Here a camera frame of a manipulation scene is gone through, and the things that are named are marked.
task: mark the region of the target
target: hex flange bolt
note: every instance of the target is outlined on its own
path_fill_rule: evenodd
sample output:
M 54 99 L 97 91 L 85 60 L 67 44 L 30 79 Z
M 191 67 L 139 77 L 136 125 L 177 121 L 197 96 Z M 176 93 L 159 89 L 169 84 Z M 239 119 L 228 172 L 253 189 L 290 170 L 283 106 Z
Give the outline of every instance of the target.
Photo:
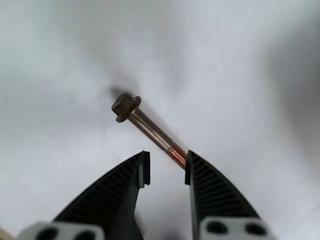
M 132 97 L 128 93 L 122 94 L 111 107 L 117 115 L 116 121 L 122 123 L 128 119 L 185 170 L 186 152 L 140 110 L 140 103 L 141 98 L 139 96 Z

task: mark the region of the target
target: bolt head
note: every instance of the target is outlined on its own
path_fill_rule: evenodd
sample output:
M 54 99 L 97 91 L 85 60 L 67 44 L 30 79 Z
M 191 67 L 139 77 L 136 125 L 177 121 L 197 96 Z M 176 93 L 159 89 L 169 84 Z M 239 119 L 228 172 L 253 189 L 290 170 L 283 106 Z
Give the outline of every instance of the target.
M 122 94 L 112 105 L 112 111 L 117 115 L 116 121 L 121 123 L 125 121 L 131 113 L 139 107 L 141 98 L 132 97 L 128 93 Z

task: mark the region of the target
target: white backdrop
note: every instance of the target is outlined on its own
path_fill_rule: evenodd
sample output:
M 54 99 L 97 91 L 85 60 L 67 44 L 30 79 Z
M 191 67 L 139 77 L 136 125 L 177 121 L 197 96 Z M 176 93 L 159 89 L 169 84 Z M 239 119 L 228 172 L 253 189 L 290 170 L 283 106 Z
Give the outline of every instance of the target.
M 2 0 L 0 226 L 52 220 L 142 150 L 146 240 L 192 239 L 184 172 L 114 89 L 224 173 L 281 240 L 320 238 L 318 0 Z

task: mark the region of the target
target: bolt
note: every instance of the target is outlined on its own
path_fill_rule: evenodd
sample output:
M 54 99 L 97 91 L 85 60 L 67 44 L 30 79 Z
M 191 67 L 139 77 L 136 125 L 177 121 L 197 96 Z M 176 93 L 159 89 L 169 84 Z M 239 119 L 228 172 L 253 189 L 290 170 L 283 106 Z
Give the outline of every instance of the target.
M 128 119 L 181 168 L 186 169 L 186 152 L 140 110 L 140 103 L 139 96 L 132 97 L 127 93 L 122 94 L 111 107 L 117 115 L 116 121 L 122 123 Z

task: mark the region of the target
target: bolt thread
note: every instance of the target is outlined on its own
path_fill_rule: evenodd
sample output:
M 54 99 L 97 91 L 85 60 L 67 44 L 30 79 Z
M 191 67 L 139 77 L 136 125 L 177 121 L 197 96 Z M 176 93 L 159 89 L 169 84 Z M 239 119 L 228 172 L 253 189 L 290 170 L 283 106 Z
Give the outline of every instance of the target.
M 177 144 L 172 145 L 172 149 L 167 152 L 167 155 L 175 161 L 181 168 L 186 169 L 187 153 L 183 151 Z

